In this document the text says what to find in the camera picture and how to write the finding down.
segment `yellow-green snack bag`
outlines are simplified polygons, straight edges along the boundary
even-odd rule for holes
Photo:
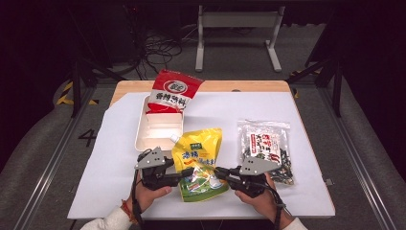
[[[172,158],[177,172],[194,167],[193,175],[182,178],[179,187],[183,201],[196,202],[212,198],[229,188],[214,175],[215,160],[222,139],[221,128],[207,128],[172,136]]]

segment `metal stand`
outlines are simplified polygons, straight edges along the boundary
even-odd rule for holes
[[[285,80],[287,83],[291,84],[295,81],[298,81],[310,73],[323,68],[320,72],[320,75],[314,81],[317,87],[327,87],[328,83],[334,78],[334,86],[332,93],[332,107],[334,109],[335,115],[341,117],[340,114],[340,96],[341,96],[341,83],[343,78],[343,67],[341,66],[341,61],[334,59],[325,59],[316,64],[304,69],[299,74],[291,77],[288,80]]]
[[[203,71],[204,57],[204,28],[220,28],[220,27],[262,27],[273,28],[272,37],[270,40],[265,40],[266,49],[269,57],[271,57],[272,65],[276,72],[280,72],[281,65],[275,52],[275,42],[277,40],[279,28],[282,23],[284,7],[280,7],[278,11],[264,12],[225,12],[225,11],[207,11],[203,12],[203,7],[199,6],[198,16],[198,44],[196,54],[195,71]]]
[[[73,75],[72,75],[72,82],[74,88],[74,111],[72,112],[72,117],[74,118],[81,107],[81,98],[80,98],[80,82],[83,80],[86,87],[96,87],[98,81],[95,78],[92,69],[97,69],[100,72],[104,73],[111,79],[117,81],[126,81],[125,78],[121,77],[120,75],[99,66],[97,63],[85,59],[83,57],[78,57],[77,61],[74,63],[72,67]]]

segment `seaweed snack bag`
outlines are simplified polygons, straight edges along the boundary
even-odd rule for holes
[[[221,145],[220,128],[207,128],[172,136],[172,157],[177,172],[194,167],[193,175],[182,178],[180,192],[185,202],[202,201],[229,189],[225,180],[214,175],[215,159]]]
[[[152,86],[147,113],[182,113],[203,82],[182,73],[161,70]]]
[[[292,164],[288,151],[290,124],[266,121],[238,121],[241,156],[255,156],[281,167],[270,171],[275,182],[293,185]]]

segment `tabletop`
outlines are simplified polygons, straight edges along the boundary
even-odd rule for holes
[[[141,108],[152,85],[152,80],[121,81],[117,85],[68,219],[105,217],[117,200],[127,196],[138,154],[134,144],[142,117]],[[288,147],[295,184],[277,185],[278,191],[296,217],[328,218],[335,215],[320,167],[285,81],[206,80],[192,102],[188,103],[184,116],[184,132],[209,127],[222,129],[223,140],[216,165],[223,168],[234,168],[240,164],[238,121],[249,119],[289,123]],[[155,203],[143,213],[144,219],[263,218],[240,202],[232,190],[204,202],[182,202],[179,193],[174,192]]]

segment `white plastic tray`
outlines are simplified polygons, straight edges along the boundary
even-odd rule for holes
[[[145,97],[143,109],[135,138],[135,149],[145,151],[161,147],[166,157],[170,157],[174,143],[170,140],[172,134],[182,136],[183,114],[155,113],[147,114],[149,96]]]

